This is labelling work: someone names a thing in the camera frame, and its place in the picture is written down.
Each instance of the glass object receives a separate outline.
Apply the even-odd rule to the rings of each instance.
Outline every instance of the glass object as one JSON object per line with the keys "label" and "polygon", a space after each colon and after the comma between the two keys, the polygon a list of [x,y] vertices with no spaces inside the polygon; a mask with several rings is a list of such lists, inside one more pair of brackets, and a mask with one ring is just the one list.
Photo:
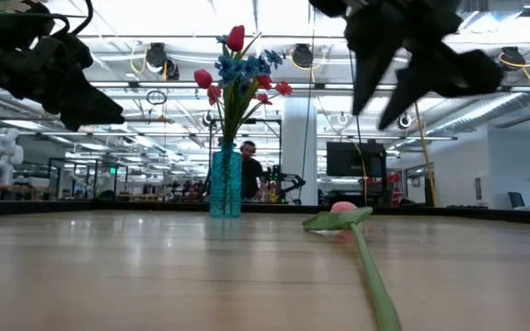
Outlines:
{"label": "glass object", "polygon": [[236,144],[222,143],[213,154],[210,191],[210,216],[240,217],[240,185],[242,157]]}

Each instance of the dark shirt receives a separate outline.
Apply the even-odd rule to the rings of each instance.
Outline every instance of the dark shirt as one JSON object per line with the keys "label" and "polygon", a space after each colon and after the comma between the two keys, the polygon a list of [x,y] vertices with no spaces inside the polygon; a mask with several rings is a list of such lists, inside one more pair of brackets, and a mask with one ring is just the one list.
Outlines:
{"label": "dark shirt", "polygon": [[253,199],[259,191],[257,177],[263,176],[263,167],[259,161],[250,158],[243,160],[242,193],[243,199]]}

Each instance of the pillar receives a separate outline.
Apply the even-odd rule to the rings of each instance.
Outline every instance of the pillar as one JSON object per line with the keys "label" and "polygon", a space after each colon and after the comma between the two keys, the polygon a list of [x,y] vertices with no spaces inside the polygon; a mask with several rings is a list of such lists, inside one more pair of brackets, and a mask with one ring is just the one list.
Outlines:
{"label": "pillar", "polygon": [[[317,110],[313,100],[308,105],[306,97],[286,98],[282,117],[282,172],[305,180],[300,196],[305,206],[318,205]],[[290,194],[298,199],[299,189]]]}

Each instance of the pink flower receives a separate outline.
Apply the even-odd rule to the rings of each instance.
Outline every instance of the pink flower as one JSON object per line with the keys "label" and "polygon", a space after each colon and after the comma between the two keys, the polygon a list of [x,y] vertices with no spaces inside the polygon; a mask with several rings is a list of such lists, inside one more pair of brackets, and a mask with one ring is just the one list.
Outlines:
{"label": "pink flower", "polygon": [[198,86],[201,88],[208,88],[212,86],[212,75],[203,69],[196,70],[196,72],[193,73],[193,78],[195,79],[195,82],[198,83]]}
{"label": "pink flower", "polygon": [[226,39],[226,45],[231,51],[242,51],[245,46],[245,26],[233,27]]}
{"label": "pink flower", "polygon": [[257,95],[256,99],[260,101],[263,105],[272,105],[271,101],[269,101],[269,96],[265,93]]}
{"label": "pink flower", "polygon": [[222,95],[222,89],[218,86],[209,86],[208,87],[208,99],[210,101],[210,106],[216,103],[218,98]]}
{"label": "pink flower", "polygon": [[271,77],[268,75],[258,76],[257,81],[259,82],[259,85],[266,90],[271,90]]}
{"label": "pink flower", "polygon": [[287,82],[281,82],[277,86],[275,86],[275,89],[277,92],[279,92],[282,96],[290,96],[292,92],[294,91],[292,87],[287,84]]}

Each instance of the glass vase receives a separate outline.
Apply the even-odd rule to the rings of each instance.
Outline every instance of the glass vase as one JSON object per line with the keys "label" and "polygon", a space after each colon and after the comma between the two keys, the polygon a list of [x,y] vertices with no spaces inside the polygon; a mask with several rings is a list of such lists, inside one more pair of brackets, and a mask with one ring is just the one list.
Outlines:
{"label": "glass vase", "polygon": [[242,157],[234,143],[222,143],[213,154],[210,190],[210,216],[240,217]]}

